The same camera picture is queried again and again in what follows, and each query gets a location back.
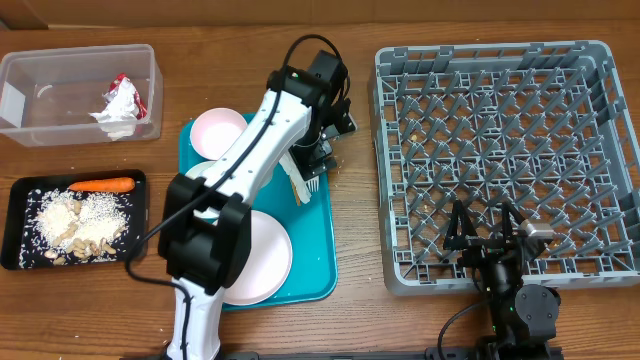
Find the white napkin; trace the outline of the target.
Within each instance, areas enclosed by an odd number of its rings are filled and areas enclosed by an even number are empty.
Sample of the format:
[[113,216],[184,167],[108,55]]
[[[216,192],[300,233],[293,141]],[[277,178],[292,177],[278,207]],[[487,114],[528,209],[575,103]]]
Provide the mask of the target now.
[[101,112],[90,113],[90,116],[112,141],[132,136],[135,122],[139,116],[144,117],[144,113],[139,106],[139,94],[131,80],[125,74],[120,74],[103,98],[105,108]]

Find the pink round plate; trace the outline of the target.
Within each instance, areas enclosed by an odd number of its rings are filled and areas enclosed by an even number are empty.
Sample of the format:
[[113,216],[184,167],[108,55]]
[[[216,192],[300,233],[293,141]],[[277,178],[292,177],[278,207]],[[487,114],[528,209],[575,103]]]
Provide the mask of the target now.
[[235,283],[226,290],[224,302],[234,306],[260,303],[274,295],[286,281],[293,248],[285,228],[270,215],[251,212],[251,251]]

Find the red foil wrapper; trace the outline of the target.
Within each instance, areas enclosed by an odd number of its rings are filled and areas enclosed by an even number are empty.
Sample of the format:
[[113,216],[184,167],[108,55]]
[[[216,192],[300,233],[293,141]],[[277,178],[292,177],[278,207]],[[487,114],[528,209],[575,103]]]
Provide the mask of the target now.
[[[112,101],[117,92],[118,92],[118,88],[120,87],[121,84],[123,84],[125,81],[131,82],[131,80],[129,79],[129,77],[127,76],[126,73],[120,73],[109,85],[109,90],[107,92],[107,94],[105,95],[105,99],[110,102]],[[137,89],[135,88],[134,85],[131,85],[132,90],[133,90],[133,102],[135,104],[136,110],[134,111],[134,115],[136,116],[136,118],[138,120],[144,118],[147,115],[147,108],[144,104],[144,102],[142,101],[139,92],[137,91]]]

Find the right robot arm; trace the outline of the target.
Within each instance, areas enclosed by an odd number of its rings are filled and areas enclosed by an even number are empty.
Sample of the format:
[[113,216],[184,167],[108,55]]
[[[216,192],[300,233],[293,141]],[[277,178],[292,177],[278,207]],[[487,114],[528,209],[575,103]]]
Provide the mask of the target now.
[[[454,202],[444,248],[458,251],[457,264],[469,268],[483,299],[453,315],[441,328],[437,342],[440,359],[561,359],[562,350],[549,346],[556,337],[561,297],[551,287],[523,281],[525,266],[553,240],[547,223],[533,222],[516,207],[501,204],[501,235],[478,235],[460,200]],[[448,328],[467,313],[487,307],[493,334],[471,348],[445,348]]]

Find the pale green bowl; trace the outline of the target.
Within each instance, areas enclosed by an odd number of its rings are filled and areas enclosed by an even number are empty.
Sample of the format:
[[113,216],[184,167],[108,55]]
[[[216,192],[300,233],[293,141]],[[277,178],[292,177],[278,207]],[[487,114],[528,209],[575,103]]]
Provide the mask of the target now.
[[[201,162],[195,166],[193,166],[191,169],[189,169],[185,176],[190,178],[190,179],[197,179],[199,178],[202,173],[207,170],[208,168],[210,168],[211,166],[213,166],[215,164],[214,161],[204,161]],[[193,211],[194,216],[197,218],[200,218],[202,220],[206,220],[209,221],[210,223],[213,223],[217,220],[218,218],[218,214],[213,211],[211,208],[208,208],[206,211],[199,211],[197,209],[195,209]]]

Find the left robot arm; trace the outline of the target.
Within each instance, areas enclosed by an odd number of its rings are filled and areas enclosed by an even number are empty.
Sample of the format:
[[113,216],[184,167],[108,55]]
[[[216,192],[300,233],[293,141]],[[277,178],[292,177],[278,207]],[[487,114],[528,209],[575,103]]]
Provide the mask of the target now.
[[231,148],[202,176],[171,181],[158,244],[176,290],[167,358],[217,358],[222,294],[249,257],[255,198],[276,166],[301,200],[310,196],[310,180],[335,168],[329,139],[356,129],[348,87],[344,66],[273,72],[259,111]]

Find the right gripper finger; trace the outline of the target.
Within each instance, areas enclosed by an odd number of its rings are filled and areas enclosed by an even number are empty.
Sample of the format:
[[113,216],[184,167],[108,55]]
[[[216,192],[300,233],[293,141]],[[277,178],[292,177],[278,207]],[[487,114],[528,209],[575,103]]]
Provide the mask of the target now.
[[514,237],[513,223],[521,225],[525,221],[525,217],[516,209],[510,201],[504,201],[501,204],[502,211],[502,236],[504,240],[511,240]]
[[453,203],[451,218],[445,234],[446,240],[463,240],[467,237],[476,237],[477,232],[471,218],[461,200]]

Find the orange carrot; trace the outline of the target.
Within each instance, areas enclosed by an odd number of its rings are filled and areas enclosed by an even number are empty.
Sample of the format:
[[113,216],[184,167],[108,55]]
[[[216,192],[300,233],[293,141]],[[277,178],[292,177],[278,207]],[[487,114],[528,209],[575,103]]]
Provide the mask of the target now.
[[76,182],[69,189],[76,192],[127,193],[135,188],[135,181],[129,177]]

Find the white plastic fork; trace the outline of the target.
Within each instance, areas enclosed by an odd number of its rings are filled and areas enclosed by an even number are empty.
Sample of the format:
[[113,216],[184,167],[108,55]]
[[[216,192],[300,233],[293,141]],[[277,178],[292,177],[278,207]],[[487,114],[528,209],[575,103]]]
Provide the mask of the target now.
[[311,193],[314,193],[319,190],[320,185],[320,177],[315,176],[306,181],[306,186]]

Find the wooden skewer stick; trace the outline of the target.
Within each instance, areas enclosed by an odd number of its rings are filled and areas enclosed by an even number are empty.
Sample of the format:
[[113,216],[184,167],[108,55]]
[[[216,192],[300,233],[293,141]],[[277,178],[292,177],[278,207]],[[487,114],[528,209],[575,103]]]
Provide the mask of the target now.
[[289,180],[290,180],[290,184],[291,184],[292,192],[293,192],[293,195],[294,195],[294,198],[295,198],[295,201],[296,201],[296,205],[297,205],[297,206],[300,206],[300,205],[301,205],[301,200],[300,200],[300,198],[299,198],[299,195],[298,195],[298,191],[297,191],[296,185],[294,184],[294,181],[293,181],[293,180],[291,180],[291,179],[289,179]]

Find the pink bowl with food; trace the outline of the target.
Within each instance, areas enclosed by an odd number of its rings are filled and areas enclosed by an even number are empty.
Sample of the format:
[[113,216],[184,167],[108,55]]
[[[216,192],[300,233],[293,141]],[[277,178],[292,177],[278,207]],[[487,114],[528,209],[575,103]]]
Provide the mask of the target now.
[[247,121],[240,113],[229,108],[213,108],[196,118],[190,141],[201,157],[218,160],[246,128]]

